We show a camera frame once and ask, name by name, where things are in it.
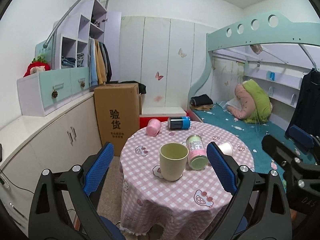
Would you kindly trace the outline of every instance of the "cup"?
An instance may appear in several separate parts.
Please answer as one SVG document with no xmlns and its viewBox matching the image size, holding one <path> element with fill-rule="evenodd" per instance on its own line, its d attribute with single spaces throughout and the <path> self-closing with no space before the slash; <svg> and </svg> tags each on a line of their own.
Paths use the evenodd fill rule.
<svg viewBox="0 0 320 240">
<path fill-rule="evenodd" d="M 161 129 L 161 122 L 158 119 L 151 119 L 146 128 L 147 135 L 156 136 Z"/>
<path fill-rule="evenodd" d="M 233 156 L 233 148 L 230 143 L 223 143 L 218 145 L 218 147 L 223 152 L 223 154 Z"/>
<path fill-rule="evenodd" d="M 181 178 L 188 160 L 188 149 L 180 143 L 167 143 L 160 148 L 161 174 L 167 181 Z"/>
</svg>

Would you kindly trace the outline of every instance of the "teal drawer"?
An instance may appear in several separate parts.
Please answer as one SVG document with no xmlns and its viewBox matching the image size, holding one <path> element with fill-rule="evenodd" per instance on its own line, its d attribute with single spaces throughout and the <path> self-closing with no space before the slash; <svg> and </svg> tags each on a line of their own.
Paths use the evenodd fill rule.
<svg viewBox="0 0 320 240">
<path fill-rule="evenodd" d="M 89 88 L 89 68 L 77 67 L 70 69 L 72 94 L 79 93 Z"/>
<path fill-rule="evenodd" d="M 39 84 L 43 108 L 71 96 L 70 69 L 57 69 L 39 73 Z M 58 95 L 52 96 L 55 90 Z"/>
</svg>

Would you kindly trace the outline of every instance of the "stair cabinet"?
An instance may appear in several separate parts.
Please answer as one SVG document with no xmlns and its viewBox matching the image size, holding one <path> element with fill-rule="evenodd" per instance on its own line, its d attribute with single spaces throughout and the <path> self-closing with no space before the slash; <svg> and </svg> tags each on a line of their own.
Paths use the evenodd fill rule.
<svg viewBox="0 0 320 240">
<path fill-rule="evenodd" d="M 91 18 L 100 22 L 99 26 Z M 17 80 L 22 115 L 46 116 L 66 103 L 89 92 L 89 37 L 106 45 L 112 81 L 120 76 L 119 41 L 121 13 L 107 12 L 97 0 L 79 3 L 57 30 L 54 68 Z M 64 68 L 63 57 L 84 54 L 83 66 Z"/>
<path fill-rule="evenodd" d="M 81 165 L 88 156 L 97 154 L 100 149 L 101 141 L 91 96 L 42 129 L 2 169 L 14 184 L 34 192 L 44 169 L 52 172 L 68 171 L 73 165 Z M 17 225 L 28 235 L 33 194 L 15 187 L 7 179 L 6 182 L 6 187 L 0 186 L 1 200 L 18 222 Z M 67 209 L 73 209 L 68 192 L 63 192 L 63 195 Z M 68 213 L 73 221 L 75 211 L 69 210 Z"/>
</svg>

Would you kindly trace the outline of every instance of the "red butterfly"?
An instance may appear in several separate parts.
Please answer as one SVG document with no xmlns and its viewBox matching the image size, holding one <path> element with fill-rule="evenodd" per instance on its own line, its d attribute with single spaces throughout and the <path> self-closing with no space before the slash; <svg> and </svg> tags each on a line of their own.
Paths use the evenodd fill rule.
<svg viewBox="0 0 320 240">
<path fill-rule="evenodd" d="M 157 74 L 156 74 L 156 78 L 157 78 L 158 80 L 161 80 L 161 79 L 163 78 L 163 76 L 159 76 L 159 71 L 158 71 Z"/>
</svg>

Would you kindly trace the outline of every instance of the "round table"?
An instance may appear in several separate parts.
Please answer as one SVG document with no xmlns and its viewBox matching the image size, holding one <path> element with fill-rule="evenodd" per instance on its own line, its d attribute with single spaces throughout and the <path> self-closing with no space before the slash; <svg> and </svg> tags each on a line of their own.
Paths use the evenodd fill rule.
<svg viewBox="0 0 320 240">
<path fill-rule="evenodd" d="M 156 137 L 148 136 L 143 128 L 127 140 L 121 152 L 121 229 L 144 235 L 160 224 L 164 227 L 161 240 L 172 240 L 176 235 L 194 240 L 204 238 L 200 236 L 206 236 L 218 222 L 231 194 L 223 189 L 210 165 L 201 171 L 192 171 L 186 165 L 176 182 L 161 176 L 160 147 L 170 142 L 186 145 L 186 139 L 193 134 L 201 135 L 205 147 L 212 141 L 217 145 L 229 142 L 236 162 L 254 168 L 247 146 L 217 126 L 192 121 L 189 130 L 170 131 L 167 122 L 163 122 Z"/>
</svg>

